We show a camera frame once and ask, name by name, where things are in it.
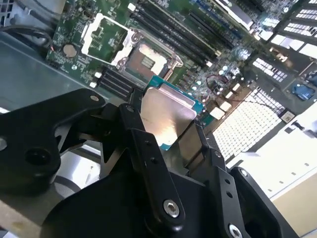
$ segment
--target motherboard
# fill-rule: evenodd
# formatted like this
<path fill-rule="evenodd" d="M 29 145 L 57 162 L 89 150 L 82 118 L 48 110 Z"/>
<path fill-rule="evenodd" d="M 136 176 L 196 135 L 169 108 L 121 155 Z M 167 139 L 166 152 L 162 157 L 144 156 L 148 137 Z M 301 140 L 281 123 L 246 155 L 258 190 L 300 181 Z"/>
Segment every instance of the motherboard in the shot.
<path fill-rule="evenodd" d="M 67 0 L 47 61 L 124 100 L 157 75 L 205 104 L 245 80 L 254 51 L 271 54 L 261 37 L 295 2 Z"/>

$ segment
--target ram slot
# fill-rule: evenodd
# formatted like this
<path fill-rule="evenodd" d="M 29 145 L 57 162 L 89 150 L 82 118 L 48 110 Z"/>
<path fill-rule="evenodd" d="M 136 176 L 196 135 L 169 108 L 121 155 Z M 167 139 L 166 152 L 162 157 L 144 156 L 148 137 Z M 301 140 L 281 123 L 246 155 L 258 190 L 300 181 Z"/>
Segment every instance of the ram slot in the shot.
<path fill-rule="evenodd" d="M 223 45 L 225 45 L 228 49 L 232 50 L 234 45 L 229 42 L 226 38 L 220 35 L 217 31 L 211 28 L 208 24 L 206 24 L 202 19 L 200 19 L 195 13 L 190 12 L 189 18 L 197 24 L 202 30 L 206 31 L 206 33 L 212 34 L 218 41 L 220 41 Z"/>
<path fill-rule="evenodd" d="M 136 87 L 130 80 L 109 68 L 104 70 L 99 86 L 125 101 L 129 99 L 133 88 Z"/>
<path fill-rule="evenodd" d="M 190 58 L 193 62 L 197 63 L 199 66 L 204 67 L 206 66 L 206 62 L 199 58 L 195 53 L 190 51 L 190 49 L 183 47 L 179 42 L 175 41 L 173 38 L 171 38 L 168 34 L 163 33 L 156 29 L 156 25 L 153 22 L 148 21 L 140 14 L 134 12 L 131 15 L 131 18 L 134 18 L 138 23 L 150 34 L 152 34 L 154 37 L 159 38 L 162 40 L 165 44 L 170 45 L 171 47 L 175 48 L 177 51 L 182 53 L 183 55 Z"/>
<path fill-rule="evenodd" d="M 212 52 L 211 57 L 206 55 L 206 53 L 204 51 L 202 51 L 199 47 L 193 45 L 188 39 L 183 38 L 182 35 L 177 34 L 175 31 L 173 31 L 173 29 L 171 29 L 167 25 L 163 24 L 160 20 L 156 20 L 147 12 L 140 10 L 138 13 L 141 16 L 143 16 L 145 19 L 149 20 L 150 22 L 155 23 L 155 25 L 158 27 L 158 29 L 164 31 L 166 34 L 169 34 L 172 38 L 177 40 L 184 47 L 190 49 L 192 52 L 197 54 L 199 57 L 205 58 L 206 61 L 214 61 L 214 59 L 216 58 L 216 55 L 214 54 L 214 52 Z"/>
<path fill-rule="evenodd" d="M 224 29 L 231 32 L 239 40 L 242 39 L 242 35 L 235 28 L 231 29 L 230 24 L 225 22 L 223 19 L 219 18 L 219 16 L 215 12 L 213 12 L 212 9 L 210 8 L 210 6 L 208 4 L 206 4 L 203 0 L 197 0 L 196 4 L 200 8 L 202 8 L 204 11 L 206 11 L 206 13 L 209 15 L 209 17 L 212 18 L 218 24 L 220 24 Z"/>
<path fill-rule="evenodd" d="M 145 2 L 142 4 L 142 8 L 140 8 L 140 10 L 147 12 L 151 16 L 156 16 L 158 11 L 160 11 L 160 8 L 150 2 Z M 191 44 L 194 44 L 196 47 L 202 49 L 210 55 L 215 55 L 215 49 L 213 49 L 203 40 L 198 39 L 197 36 L 195 36 L 192 32 L 188 31 L 173 18 L 169 17 L 163 12 L 159 16 L 159 21 L 163 25 L 169 26 L 175 33 L 186 39 L 187 42 L 191 42 Z"/>
<path fill-rule="evenodd" d="M 243 4 L 257 14 L 262 14 L 265 9 L 257 0 L 242 0 Z"/>

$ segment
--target metal plate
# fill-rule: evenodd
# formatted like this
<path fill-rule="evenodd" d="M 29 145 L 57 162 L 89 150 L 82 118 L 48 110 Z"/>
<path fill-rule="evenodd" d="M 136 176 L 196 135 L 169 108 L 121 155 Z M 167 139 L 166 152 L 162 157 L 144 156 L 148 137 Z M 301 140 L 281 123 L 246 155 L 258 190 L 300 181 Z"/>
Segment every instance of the metal plate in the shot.
<path fill-rule="evenodd" d="M 186 97 L 185 95 L 181 94 L 180 92 L 176 91 L 175 89 L 169 87 L 165 83 L 163 83 L 159 90 L 162 91 L 164 94 L 169 95 L 174 100 L 178 101 L 179 103 L 183 104 L 188 108 L 192 108 L 195 105 L 195 101 Z"/>
<path fill-rule="evenodd" d="M 168 150 L 197 113 L 157 88 L 150 87 L 142 100 L 141 118 L 147 132 Z"/>

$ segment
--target screw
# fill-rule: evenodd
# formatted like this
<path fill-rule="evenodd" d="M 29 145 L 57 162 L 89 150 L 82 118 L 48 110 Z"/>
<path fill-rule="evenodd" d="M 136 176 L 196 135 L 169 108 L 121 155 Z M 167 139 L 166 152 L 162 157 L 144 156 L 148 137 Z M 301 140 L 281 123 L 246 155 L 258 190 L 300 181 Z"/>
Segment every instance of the screw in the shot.
<path fill-rule="evenodd" d="M 240 172 L 241 172 L 245 177 L 248 176 L 248 173 L 247 173 L 245 170 L 241 169 Z"/>
<path fill-rule="evenodd" d="M 179 208 L 173 200 L 165 200 L 163 203 L 164 211 L 173 218 L 179 216 Z"/>
<path fill-rule="evenodd" d="M 219 158 L 221 158 L 221 154 L 220 154 L 219 151 L 215 151 L 214 153 L 215 153 Z"/>
<path fill-rule="evenodd" d="M 133 109 L 130 105 L 128 105 L 128 106 L 126 106 L 126 107 L 127 107 L 127 109 L 128 109 L 129 112 L 132 112 L 132 113 L 134 112 L 134 109 Z"/>
<path fill-rule="evenodd" d="M 233 224 L 229 225 L 229 231 L 232 237 L 234 238 L 242 238 L 241 231 Z"/>
<path fill-rule="evenodd" d="M 4 150 L 7 146 L 8 144 L 6 143 L 6 140 L 0 137 L 0 151 Z"/>
<path fill-rule="evenodd" d="M 90 96 L 90 99 L 91 100 L 94 100 L 94 101 L 96 101 L 96 102 L 98 102 L 99 101 L 99 98 L 98 97 L 96 97 L 96 96 Z"/>

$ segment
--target black cable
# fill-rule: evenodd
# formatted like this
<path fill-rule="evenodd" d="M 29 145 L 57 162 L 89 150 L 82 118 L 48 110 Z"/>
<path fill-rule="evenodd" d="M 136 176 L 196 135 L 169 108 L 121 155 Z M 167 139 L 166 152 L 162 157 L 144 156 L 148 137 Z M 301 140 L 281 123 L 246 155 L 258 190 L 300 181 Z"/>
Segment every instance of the black cable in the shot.
<path fill-rule="evenodd" d="M 269 106 L 269 105 L 267 105 L 267 104 L 259 103 L 259 102 L 250 102 L 250 101 L 246 101 L 246 100 L 232 100 L 232 99 L 227 99 L 227 100 L 228 100 L 228 101 L 231 101 L 231 102 L 253 103 L 253 104 L 262 105 L 262 106 L 265 106 L 265 107 L 271 109 L 271 110 L 274 111 L 274 112 L 279 110 L 279 108 L 277 108 L 277 107 L 274 108 L 274 107 L 271 107 L 271 106 Z"/>
<path fill-rule="evenodd" d="M 23 10 L 27 7 L 29 8 L 29 6 L 25 5 L 24 3 L 21 2 L 21 0 L 15 0 L 16 4 L 22 8 Z M 52 29 L 56 29 L 57 27 L 57 23 L 58 20 L 54 17 L 52 17 L 52 20 L 47 20 L 45 18 L 43 18 L 40 14 L 38 14 L 36 11 L 34 10 L 30 10 L 30 15 L 36 19 L 38 19 L 40 22 L 44 23 L 45 25 L 47 25 L 48 27 L 52 28 Z"/>
<path fill-rule="evenodd" d="M 57 16 L 60 16 L 61 14 L 58 13 L 58 12 L 54 12 L 50 9 L 48 9 L 46 6 L 42 5 L 38 0 L 33 0 L 39 7 L 41 7 L 42 9 L 44 9 L 45 11 L 49 12 L 50 14 L 53 14 L 53 15 L 57 15 Z"/>
<path fill-rule="evenodd" d="M 50 48 L 52 51 L 54 51 L 53 40 L 51 36 L 44 29 L 34 27 L 34 26 L 26 26 L 26 25 L 11 25 L 11 26 L 0 27 L 0 32 L 1 31 L 3 32 L 14 31 L 21 34 L 23 34 L 23 31 L 24 31 L 24 32 L 27 32 L 26 34 L 28 35 L 32 35 L 32 33 L 36 33 L 37 36 L 38 36 L 38 33 L 40 33 L 42 34 L 43 38 L 46 38 L 49 41 Z"/>
<path fill-rule="evenodd" d="M 33 1 L 34 1 L 39 7 L 41 7 L 43 10 L 45 10 L 45 11 L 51 13 L 51 14 L 54 14 L 54 15 L 56 15 L 56 16 L 61 16 L 61 13 L 54 12 L 54 11 L 48 9 L 46 6 L 42 5 L 38 0 L 33 0 Z M 66 14 L 67 16 L 71 15 L 72 12 L 73 12 L 74 9 L 75 9 L 75 4 L 76 4 L 76 2 L 75 2 L 75 0 L 71 0 L 71 1 L 72 1 L 72 3 L 71 3 L 72 6 L 71 6 L 69 12 Z"/>
<path fill-rule="evenodd" d="M 207 84 L 207 87 L 211 90 L 211 92 L 212 92 L 216 97 L 219 97 L 218 95 L 216 95 L 216 94 L 212 91 L 212 89 L 210 88 L 210 86 L 209 86 L 209 84 L 208 84 L 208 79 L 209 79 L 210 77 L 212 77 L 212 76 L 217 77 L 218 75 L 210 75 L 209 77 L 207 77 L 207 78 L 206 78 L 206 84 Z M 267 104 L 263 104 L 263 103 L 259 103 L 259 102 L 250 102 L 250 101 L 245 101 L 245 100 L 231 100 L 231 99 L 227 99 L 227 100 L 228 100 L 228 101 L 231 101 L 231 102 L 253 103 L 253 104 L 262 105 L 262 106 L 265 106 L 265 107 L 271 109 L 274 113 L 279 110 L 279 108 L 274 108 L 274 107 L 271 107 L 271 106 L 269 106 L 269 105 L 267 105 Z"/>

